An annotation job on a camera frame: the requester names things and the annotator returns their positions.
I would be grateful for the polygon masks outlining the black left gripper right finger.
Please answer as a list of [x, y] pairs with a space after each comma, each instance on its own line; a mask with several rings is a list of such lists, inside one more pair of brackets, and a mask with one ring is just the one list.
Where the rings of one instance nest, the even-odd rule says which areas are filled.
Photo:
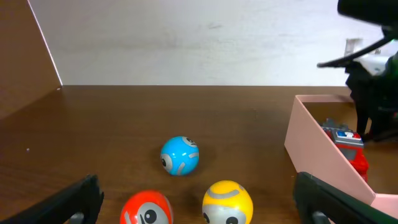
[[372, 208], [307, 172], [295, 179], [293, 198], [300, 222], [347, 224], [397, 224], [397, 219]]

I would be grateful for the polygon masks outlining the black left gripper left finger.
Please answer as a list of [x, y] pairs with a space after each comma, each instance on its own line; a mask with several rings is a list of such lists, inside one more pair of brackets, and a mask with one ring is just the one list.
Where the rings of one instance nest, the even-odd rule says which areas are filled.
[[96, 223], [104, 200], [97, 175], [87, 175], [1, 223]]

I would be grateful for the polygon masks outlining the red fire truck grey top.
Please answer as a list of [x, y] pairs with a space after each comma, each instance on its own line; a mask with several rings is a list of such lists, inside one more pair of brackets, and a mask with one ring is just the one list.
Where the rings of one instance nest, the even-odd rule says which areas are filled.
[[320, 123], [320, 126], [357, 173], [367, 182], [369, 164], [363, 153], [364, 143], [361, 136], [347, 124], [336, 124], [330, 118]]

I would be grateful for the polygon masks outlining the yellow toy ball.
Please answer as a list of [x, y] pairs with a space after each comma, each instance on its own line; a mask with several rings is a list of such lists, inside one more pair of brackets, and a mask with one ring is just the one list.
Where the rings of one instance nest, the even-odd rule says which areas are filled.
[[253, 202], [248, 191], [232, 180], [221, 180], [206, 191], [202, 214], [209, 224], [250, 224]]

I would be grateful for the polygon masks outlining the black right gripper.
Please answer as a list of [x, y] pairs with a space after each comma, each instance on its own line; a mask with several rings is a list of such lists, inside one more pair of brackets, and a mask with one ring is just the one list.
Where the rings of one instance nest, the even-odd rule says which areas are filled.
[[360, 63], [346, 67], [357, 114], [356, 132], [366, 141], [397, 138], [397, 55], [389, 57], [383, 72], [371, 75]]

